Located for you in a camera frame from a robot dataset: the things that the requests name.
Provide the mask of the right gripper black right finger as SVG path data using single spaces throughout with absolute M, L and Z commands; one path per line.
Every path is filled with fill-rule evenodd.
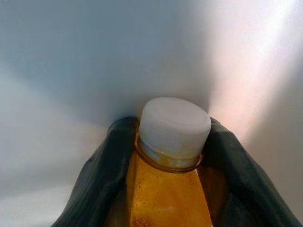
M 263 168 L 214 118 L 198 175 L 213 227 L 297 227 Z

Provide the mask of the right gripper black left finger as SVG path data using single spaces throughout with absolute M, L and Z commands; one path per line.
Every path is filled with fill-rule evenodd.
M 125 187 L 138 125 L 135 117 L 110 125 L 106 137 L 82 167 L 63 212 L 51 227 L 104 227 L 113 201 Z

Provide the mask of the orange juice bottle white cap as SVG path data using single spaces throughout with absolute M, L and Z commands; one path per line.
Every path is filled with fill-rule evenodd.
M 222 227 L 228 187 L 205 166 L 208 114 L 178 98 L 143 108 L 126 177 L 105 227 Z

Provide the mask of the silver refrigerator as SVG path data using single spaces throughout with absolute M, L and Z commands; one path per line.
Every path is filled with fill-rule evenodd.
M 303 224 L 303 0 L 0 0 L 0 227 L 50 227 L 159 96 L 232 131 Z

